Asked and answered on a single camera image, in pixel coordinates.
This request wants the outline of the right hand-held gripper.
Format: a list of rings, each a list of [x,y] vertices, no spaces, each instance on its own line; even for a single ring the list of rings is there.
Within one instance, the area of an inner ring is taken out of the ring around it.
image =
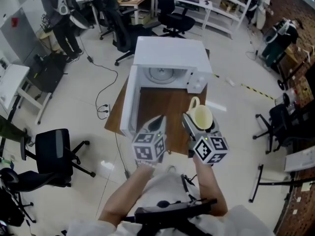
[[[213,165],[222,161],[229,153],[228,143],[221,135],[219,123],[214,118],[209,133],[201,133],[189,114],[182,114],[182,124],[191,138],[188,158],[195,155],[205,165]]]

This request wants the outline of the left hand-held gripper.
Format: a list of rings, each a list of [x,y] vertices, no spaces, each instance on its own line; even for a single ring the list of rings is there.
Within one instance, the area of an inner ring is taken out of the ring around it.
[[[132,150],[135,159],[157,162],[167,151],[166,149],[166,123],[167,117],[156,116],[143,125],[132,140]]]

